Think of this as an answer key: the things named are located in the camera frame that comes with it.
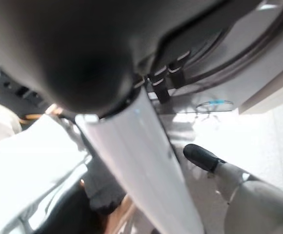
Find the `white floor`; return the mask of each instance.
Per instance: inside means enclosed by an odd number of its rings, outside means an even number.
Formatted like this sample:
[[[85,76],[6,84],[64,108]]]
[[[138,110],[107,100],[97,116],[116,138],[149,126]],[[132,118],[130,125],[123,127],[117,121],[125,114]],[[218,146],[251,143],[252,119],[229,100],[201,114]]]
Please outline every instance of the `white floor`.
[[[195,143],[276,186],[283,187],[283,105],[261,115],[216,113],[163,116],[162,121],[181,159],[181,166],[207,234],[223,234],[227,204],[213,179],[182,155]],[[136,215],[137,229],[149,234],[151,224]]]

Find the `black fabric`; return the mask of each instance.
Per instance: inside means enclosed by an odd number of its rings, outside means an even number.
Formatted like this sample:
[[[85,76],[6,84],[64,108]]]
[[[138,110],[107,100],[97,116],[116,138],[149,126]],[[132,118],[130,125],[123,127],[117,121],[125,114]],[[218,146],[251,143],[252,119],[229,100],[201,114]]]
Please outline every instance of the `black fabric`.
[[[48,220],[35,234],[103,234],[97,213],[89,209],[84,189],[77,183],[56,205]]]
[[[90,208],[99,214],[108,215],[121,204],[126,192],[99,157],[94,157],[87,167],[88,173],[83,180]]]

